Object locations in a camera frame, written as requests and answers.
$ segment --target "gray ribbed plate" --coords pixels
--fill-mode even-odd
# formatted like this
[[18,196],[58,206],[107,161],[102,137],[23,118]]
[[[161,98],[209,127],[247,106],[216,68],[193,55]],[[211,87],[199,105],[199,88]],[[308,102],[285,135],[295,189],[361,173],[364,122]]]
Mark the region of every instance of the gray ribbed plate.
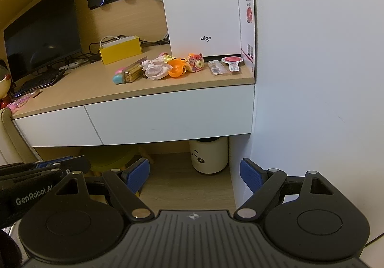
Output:
[[[24,267],[54,265],[33,259]],[[154,221],[132,225],[110,252],[65,267],[367,268],[357,259],[316,265],[287,257],[268,244],[257,225],[233,220],[227,211],[161,211]]]

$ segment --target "yellow box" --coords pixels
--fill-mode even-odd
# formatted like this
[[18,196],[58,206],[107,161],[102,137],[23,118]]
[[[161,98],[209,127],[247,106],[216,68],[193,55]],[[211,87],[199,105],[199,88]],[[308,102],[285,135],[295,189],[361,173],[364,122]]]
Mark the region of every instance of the yellow box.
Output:
[[140,39],[137,36],[120,39],[113,42],[114,45],[100,48],[103,64],[111,64],[124,58],[136,56],[142,53]]

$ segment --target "silver screw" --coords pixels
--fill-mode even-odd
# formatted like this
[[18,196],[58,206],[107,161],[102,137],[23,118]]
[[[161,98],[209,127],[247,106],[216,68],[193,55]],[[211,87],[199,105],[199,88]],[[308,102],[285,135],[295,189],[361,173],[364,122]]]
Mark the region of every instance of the silver screw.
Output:
[[150,216],[150,210],[148,209],[136,209],[132,211],[132,216],[135,218],[146,218]]
[[237,215],[241,218],[252,218],[256,216],[256,211],[253,209],[241,209],[237,211]]

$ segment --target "triangular cutout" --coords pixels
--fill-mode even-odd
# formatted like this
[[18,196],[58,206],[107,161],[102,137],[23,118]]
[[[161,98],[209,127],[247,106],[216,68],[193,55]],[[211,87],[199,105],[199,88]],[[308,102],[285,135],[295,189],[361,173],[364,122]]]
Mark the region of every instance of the triangular cutout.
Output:
[[313,194],[333,194],[318,178],[312,179],[311,193]]
[[57,191],[56,195],[67,195],[67,194],[78,194],[79,189],[77,187],[77,180],[71,179],[68,181],[59,191]]

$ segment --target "barcode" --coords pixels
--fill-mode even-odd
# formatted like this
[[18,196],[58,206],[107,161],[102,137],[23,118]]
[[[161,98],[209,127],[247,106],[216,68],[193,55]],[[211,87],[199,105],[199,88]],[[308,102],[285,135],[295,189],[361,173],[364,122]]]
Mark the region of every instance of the barcode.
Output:
[[220,69],[216,66],[211,67],[211,71],[213,74],[219,74],[220,73]]

